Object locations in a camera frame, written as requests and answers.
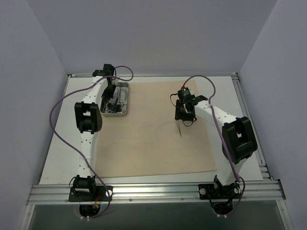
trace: silver tray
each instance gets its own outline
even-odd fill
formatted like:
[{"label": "silver tray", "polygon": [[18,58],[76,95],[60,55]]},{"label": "silver tray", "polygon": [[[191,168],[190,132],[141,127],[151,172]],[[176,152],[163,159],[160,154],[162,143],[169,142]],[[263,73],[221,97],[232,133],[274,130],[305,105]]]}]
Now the silver tray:
[{"label": "silver tray", "polygon": [[117,82],[116,87],[120,88],[119,101],[113,110],[109,110],[107,105],[101,102],[100,111],[103,116],[125,116],[128,112],[129,84],[127,82]]}]

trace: wooden board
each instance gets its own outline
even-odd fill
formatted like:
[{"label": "wooden board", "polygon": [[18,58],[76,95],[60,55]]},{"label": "wooden board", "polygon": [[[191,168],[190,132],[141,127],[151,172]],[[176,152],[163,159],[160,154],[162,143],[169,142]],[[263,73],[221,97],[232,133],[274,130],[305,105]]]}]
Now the wooden board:
[{"label": "wooden board", "polygon": [[[191,127],[180,121],[169,96],[183,81],[130,83],[124,117],[103,117],[95,170],[102,177],[198,173],[216,170],[206,122]],[[198,95],[195,81],[187,87]]]}]

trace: white tabletop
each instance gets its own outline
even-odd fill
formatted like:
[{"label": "white tabletop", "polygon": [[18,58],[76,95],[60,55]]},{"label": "white tabletop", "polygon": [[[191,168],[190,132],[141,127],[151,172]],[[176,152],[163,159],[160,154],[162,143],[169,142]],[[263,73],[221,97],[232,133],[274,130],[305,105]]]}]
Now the white tabletop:
[{"label": "white tabletop", "polygon": [[[182,81],[186,78],[187,77],[135,77],[132,81]],[[212,99],[212,104],[229,114],[242,117],[242,111],[231,77],[210,77],[210,79],[216,86],[216,95]],[[205,97],[209,97],[212,94],[212,86],[207,80],[203,78],[194,78],[194,80],[196,81],[199,94]],[[69,78],[65,94],[88,87],[91,82],[92,78]],[[56,124],[58,133],[69,143],[78,148],[80,147],[80,132],[76,127],[74,104],[80,102],[85,95],[86,92],[80,92],[65,99]],[[220,159],[224,158],[222,153],[222,142],[215,126],[208,123],[207,130],[212,151],[214,153],[219,152],[220,154],[217,155],[220,156]],[[53,135],[40,184],[68,184],[71,178],[76,176],[78,166],[79,154]],[[104,178],[103,180],[107,184],[212,182],[216,174],[217,171],[212,171],[176,175]],[[255,154],[253,154],[243,165],[240,175],[245,181],[263,180]]]}]

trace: white wall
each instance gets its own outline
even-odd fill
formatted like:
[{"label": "white wall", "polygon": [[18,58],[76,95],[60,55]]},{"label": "white wall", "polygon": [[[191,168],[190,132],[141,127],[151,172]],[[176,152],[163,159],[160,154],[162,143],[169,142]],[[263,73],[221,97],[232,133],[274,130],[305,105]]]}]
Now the white wall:
[{"label": "white wall", "polygon": [[0,228],[19,228],[51,140],[48,113],[67,80],[25,0],[0,1]]},{"label": "white wall", "polygon": [[28,0],[67,73],[238,72],[276,0]]},{"label": "white wall", "polygon": [[239,78],[295,229],[307,226],[307,1],[278,0]]}]

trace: bolt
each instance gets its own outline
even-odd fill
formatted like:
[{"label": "bolt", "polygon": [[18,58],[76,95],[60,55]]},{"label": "bolt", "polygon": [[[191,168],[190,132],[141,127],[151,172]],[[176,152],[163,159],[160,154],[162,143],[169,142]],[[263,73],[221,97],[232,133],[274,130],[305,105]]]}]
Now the bolt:
[{"label": "bolt", "polygon": [[235,188],[234,192],[235,192],[235,194],[239,194],[240,193],[240,189],[239,188]]},{"label": "bolt", "polygon": [[[109,194],[110,194],[110,196],[112,196],[112,191],[111,191],[111,190],[109,190]],[[107,194],[107,192],[106,192],[106,196],[109,197],[109,195]]]},{"label": "bolt", "polygon": [[200,194],[201,194],[201,195],[205,195],[205,194],[206,194],[206,189],[201,188],[201,189],[200,189]]}]

